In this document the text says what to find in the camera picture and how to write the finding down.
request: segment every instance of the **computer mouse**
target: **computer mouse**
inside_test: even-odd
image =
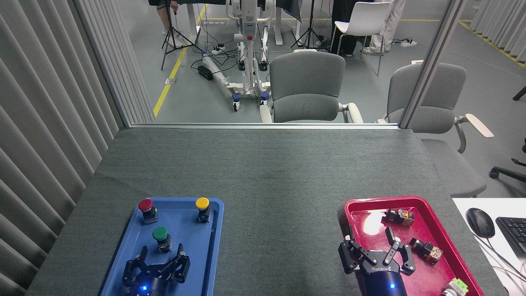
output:
[[[492,238],[495,235],[495,225],[490,216],[483,210],[470,208],[466,218],[471,230],[481,238]]]

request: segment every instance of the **gray tablecloth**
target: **gray tablecloth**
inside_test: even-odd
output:
[[[337,211],[398,195],[427,199],[485,294],[507,294],[409,130],[127,129],[27,295],[98,295],[131,212],[149,196],[225,203],[215,296],[359,295],[338,256]]]

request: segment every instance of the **patient lift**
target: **patient lift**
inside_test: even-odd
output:
[[[213,59],[206,52],[202,52],[203,63],[213,73],[224,93],[232,97],[234,111],[239,110],[241,97],[257,97],[260,98],[260,104],[267,104],[270,83],[261,81],[259,71],[268,69],[268,29],[276,12],[276,0],[267,0],[264,11],[270,15],[259,18],[260,10],[257,0],[226,0],[226,15],[236,22],[239,29],[239,33],[234,34],[234,41],[238,43],[238,68],[243,71],[242,83],[229,82],[228,77],[224,77]],[[263,23],[260,36],[260,61],[254,55],[258,23]]]

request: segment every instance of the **person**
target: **person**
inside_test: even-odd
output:
[[[332,5],[332,33],[334,38],[331,41],[331,53],[334,54],[345,54],[346,57],[352,57],[352,53],[356,48],[356,36],[346,35],[341,40],[340,52],[338,50],[338,43],[342,36],[342,32],[336,28],[335,22],[346,22],[348,23],[351,19],[352,9],[356,2],[373,2],[373,0],[334,0]]]
[[[148,3],[151,6],[157,6],[157,14],[159,15],[159,18],[161,19],[161,22],[163,24],[163,35],[166,36],[168,34],[168,30],[170,29],[170,20],[168,19],[168,13],[166,13],[166,4],[170,2],[170,8],[174,11],[174,14],[177,13],[177,9],[179,9],[179,4],[177,4],[176,0],[148,0]],[[172,38],[168,39],[168,44],[175,48],[175,44]]]
[[[384,2],[383,0],[375,0],[375,2]],[[406,0],[390,0],[389,13],[387,14],[385,24],[381,31],[383,35],[383,52],[388,53],[391,50],[391,42],[395,36],[396,29],[400,19],[402,19],[403,8]],[[363,54],[380,55],[380,46],[382,44],[382,37],[374,35],[371,38],[369,46],[362,50]]]

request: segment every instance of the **black power adapter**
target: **black power adapter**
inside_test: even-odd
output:
[[[214,79],[214,76],[212,75],[212,72],[207,67],[205,67],[203,65],[197,67],[197,71],[199,72],[199,75],[203,76],[208,81]]]

